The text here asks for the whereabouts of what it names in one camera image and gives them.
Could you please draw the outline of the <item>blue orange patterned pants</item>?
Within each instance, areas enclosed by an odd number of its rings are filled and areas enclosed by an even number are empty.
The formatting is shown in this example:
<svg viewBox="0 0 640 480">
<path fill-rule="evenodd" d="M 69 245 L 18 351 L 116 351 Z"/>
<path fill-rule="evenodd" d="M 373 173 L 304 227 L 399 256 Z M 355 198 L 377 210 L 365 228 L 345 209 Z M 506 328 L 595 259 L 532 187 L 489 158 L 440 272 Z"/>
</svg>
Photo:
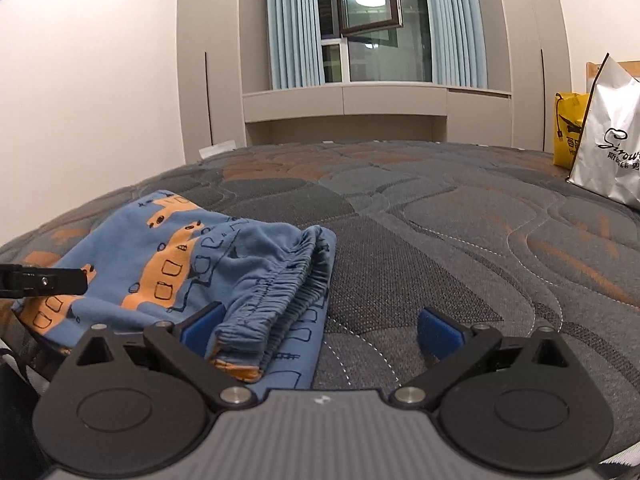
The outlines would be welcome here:
<svg viewBox="0 0 640 480">
<path fill-rule="evenodd" d="M 84 294 L 21 299 L 12 309 L 69 349 L 96 324 L 136 334 L 157 322 L 176 326 L 218 301 L 227 312 L 203 359 L 257 394 L 306 389 L 335 249 L 323 226 L 230 217 L 163 190 L 116 210 L 60 259 L 60 268 L 85 272 Z"/>
</svg>

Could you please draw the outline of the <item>grey orange quilted mattress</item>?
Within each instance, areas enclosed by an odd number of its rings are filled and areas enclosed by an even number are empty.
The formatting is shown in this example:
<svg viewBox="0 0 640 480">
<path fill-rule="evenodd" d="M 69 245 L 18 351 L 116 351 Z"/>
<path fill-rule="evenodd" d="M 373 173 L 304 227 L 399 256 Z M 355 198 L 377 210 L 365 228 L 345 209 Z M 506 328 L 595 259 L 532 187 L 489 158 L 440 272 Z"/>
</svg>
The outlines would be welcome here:
<svg viewBox="0 0 640 480">
<path fill-rule="evenodd" d="M 337 238 L 316 388 L 390 391 L 427 366 L 419 312 L 510 336 L 554 327 L 608 401 L 608 455 L 639 441 L 639 215 L 539 152 L 428 142 L 241 148 L 103 195 L 1 249 L 48 266 L 158 190 Z"/>
</svg>

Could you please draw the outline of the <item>beige wardrobe cabinet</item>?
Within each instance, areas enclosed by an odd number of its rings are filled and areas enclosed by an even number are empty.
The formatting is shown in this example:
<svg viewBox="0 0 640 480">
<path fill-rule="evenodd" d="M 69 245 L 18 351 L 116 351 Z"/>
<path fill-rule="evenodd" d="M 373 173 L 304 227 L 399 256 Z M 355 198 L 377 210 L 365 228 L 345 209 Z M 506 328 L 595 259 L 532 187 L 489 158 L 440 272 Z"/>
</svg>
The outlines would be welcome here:
<svg viewBox="0 0 640 480">
<path fill-rule="evenodd" d="M 250 144 L 244 98 L 271 88 L 267 0 L 177 0 L 177 70 L 186 161 Z"/>
</svg>

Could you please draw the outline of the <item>white shopping bag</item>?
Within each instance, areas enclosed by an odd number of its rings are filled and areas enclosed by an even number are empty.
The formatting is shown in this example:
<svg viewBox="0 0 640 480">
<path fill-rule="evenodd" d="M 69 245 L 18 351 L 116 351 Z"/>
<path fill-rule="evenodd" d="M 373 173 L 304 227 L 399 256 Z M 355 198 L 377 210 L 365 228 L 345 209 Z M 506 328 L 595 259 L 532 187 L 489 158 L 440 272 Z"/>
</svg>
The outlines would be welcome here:
<svg viewBox="0 0 640 480">
<path fill-rule="evenodd" d="M 639 208 L 639 81 L 601 73 L 591 87 L 579 148 L 567 181 Z"/>
</svg>

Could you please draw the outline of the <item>yellow shopping bag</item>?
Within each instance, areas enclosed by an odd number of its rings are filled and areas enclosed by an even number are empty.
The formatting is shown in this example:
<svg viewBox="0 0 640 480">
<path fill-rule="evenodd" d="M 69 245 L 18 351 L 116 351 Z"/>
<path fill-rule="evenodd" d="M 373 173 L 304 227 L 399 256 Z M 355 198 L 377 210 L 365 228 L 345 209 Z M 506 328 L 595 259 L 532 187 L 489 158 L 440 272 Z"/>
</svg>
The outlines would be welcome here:
<svg viewBox="0 0 640 480">
<path fill-rule="evenodd" d="M 557 93 L 554 101 L 553 163 L 572 168 L 582 135 L 588 93 Z"/>
</svg>

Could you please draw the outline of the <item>right blue curtain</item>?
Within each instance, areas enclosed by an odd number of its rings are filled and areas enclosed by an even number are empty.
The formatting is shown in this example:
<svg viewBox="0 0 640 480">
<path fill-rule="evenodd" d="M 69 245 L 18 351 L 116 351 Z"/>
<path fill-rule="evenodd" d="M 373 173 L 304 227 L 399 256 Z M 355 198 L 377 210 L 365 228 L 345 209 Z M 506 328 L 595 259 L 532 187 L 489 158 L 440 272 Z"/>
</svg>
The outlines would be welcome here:
<svg viewBox="0 0 640 480">
<path fill-rule="evenodd" d="M 480 0 L 426 0 L 430 21 L 432 81 L 485 89 L 486 44 Z"/>
</svg>

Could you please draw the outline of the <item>blue curtain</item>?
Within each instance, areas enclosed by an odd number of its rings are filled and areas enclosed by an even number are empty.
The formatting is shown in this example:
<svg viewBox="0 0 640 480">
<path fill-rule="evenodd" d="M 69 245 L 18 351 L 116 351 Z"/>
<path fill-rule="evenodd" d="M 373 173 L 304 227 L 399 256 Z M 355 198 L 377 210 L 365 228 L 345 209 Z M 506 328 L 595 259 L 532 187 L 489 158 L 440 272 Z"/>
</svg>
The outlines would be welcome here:
<svg viewBox="0 0 640 480">
<path fill-rule="evenodd" d="M 274 90 L 324 84 L 317 0 L 267 0 Z"/>
<path fill-rule="evenodd" d="M 432 81 L 485 89 L 486 44 L 480 0 L 426 0 L 430 21 Z"/>
</svg>

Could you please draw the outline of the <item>wooden headboard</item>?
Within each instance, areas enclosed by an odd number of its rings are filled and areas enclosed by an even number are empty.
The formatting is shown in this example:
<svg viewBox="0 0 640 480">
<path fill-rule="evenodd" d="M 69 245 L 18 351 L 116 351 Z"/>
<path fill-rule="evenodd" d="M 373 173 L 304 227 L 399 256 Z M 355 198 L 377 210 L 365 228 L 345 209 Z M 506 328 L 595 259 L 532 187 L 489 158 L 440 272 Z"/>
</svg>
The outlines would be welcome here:
<svg viewBox="0 0 640 480">
<path fill-rule="evenodd" d="M 596 81 L 597 76 L 601 73 L 602 65 L 605 65 L 604 72 L 608 74 L 621 73 L 623 70 L 635 80 L 640 76 L 640 61 L 623 61 L 616 62 L 612 58 L 609 58 L 605 63 L 591 63 L 586 64 L 586 88 L 590 90 L 593 83 Z"/>
</svg>

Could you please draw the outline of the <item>left blue curtain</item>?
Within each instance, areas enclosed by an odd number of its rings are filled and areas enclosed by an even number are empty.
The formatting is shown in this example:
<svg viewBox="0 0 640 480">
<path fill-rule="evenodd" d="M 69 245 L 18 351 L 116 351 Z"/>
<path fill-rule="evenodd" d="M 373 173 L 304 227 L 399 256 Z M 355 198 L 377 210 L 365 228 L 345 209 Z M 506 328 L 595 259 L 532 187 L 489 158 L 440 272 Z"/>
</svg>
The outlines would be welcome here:
<svg viewBox="0 0 640 480">
<path fill-rule="evenodd" d="M 324 84 L 317 0 L 267 0 L 274 90 Z"/>
</svg>

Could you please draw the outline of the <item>window with dark frame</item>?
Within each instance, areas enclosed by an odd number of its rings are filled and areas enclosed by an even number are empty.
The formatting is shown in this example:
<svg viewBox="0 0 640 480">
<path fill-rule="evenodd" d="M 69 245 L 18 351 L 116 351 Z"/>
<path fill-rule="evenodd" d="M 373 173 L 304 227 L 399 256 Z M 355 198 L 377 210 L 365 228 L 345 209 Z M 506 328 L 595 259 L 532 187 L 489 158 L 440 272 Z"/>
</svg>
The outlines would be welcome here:
<svg viewBox="0 0 640 480">
<path fill-rule="evenodd" d="M 426 0 L 318 0 L 324 80 L 431 82 Z"/>
</svg>

